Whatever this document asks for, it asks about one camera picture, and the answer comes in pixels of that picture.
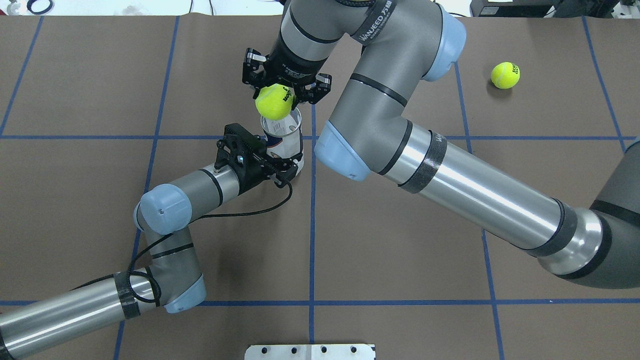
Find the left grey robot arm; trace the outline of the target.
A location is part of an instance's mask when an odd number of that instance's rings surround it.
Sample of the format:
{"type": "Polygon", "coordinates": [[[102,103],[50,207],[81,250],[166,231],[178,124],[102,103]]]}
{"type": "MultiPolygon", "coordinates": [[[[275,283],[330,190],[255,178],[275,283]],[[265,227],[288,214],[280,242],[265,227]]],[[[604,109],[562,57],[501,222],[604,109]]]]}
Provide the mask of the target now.
{"type": "Polygon", "coordinates": [[[206,298],[190,224],[265,181],[290,187],[304,164],[269,150],[218,151],[212,164],[142,196],[134,223],[147,247],[125,270],[1,316],[1,358],[21,360],[163,307],[179,313],[206,298]]]}

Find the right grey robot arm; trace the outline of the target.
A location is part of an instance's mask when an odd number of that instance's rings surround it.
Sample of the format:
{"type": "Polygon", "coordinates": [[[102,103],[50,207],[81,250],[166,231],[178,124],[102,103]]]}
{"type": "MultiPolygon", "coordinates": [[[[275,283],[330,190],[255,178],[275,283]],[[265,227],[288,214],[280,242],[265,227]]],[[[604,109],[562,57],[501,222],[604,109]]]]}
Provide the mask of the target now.
{"type": "Polygon", "coordinates": [[[640,283],[639,141],[625,151],[590,205],[572,208],[510,177],[445,136],[402,116],[419,80],[434,82],[458,60],[464,25],[429,0],[286,0],[268,55],[246,51],[242,81],[256,91],[293,88],[315,103],[320,74],[349,35],[359,62],[314,148],[325,166],[361,182],[392,180],[537,259],[554,276],[596,289],[640,283]]]}

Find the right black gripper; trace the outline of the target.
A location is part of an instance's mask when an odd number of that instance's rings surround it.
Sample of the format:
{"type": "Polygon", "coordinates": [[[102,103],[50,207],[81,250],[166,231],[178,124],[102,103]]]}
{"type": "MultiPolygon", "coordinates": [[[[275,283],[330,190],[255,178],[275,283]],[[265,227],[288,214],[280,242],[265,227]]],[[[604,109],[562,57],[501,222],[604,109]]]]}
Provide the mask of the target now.
{"type": "Polygon", "coordinates": [[[262,89],[275,84],[295,88],[295,104],[318,104],[332,89],[333,77],[318,73],[320,61],[270,60],[270,55],[261,54],[248,47],[243,59],[242,82],[253,89],[253,99],[262,89]]]}

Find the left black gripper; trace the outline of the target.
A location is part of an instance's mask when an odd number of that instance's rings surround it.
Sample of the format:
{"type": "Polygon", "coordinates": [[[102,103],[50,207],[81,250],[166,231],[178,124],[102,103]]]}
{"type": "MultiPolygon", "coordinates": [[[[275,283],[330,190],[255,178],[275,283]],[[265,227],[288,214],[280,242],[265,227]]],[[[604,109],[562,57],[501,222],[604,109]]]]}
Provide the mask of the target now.
{"type": "Polygon", "coordinates": [[[240,152],[234,155],[238,195],[250,191],[272,176],[274,182],[290,182],[300,170],[298,157],[266,157],[263,153],[240,152]]]}

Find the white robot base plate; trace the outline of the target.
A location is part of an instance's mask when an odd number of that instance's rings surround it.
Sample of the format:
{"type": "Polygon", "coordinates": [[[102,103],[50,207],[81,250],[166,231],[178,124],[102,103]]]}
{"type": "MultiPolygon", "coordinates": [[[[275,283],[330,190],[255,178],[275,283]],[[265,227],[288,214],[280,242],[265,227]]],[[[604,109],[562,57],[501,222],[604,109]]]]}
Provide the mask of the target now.
{"type": "Polygon", "coordinates": [[[374,344],[258,344],[249,346],[245,360],[375,360],[374,344]]]}

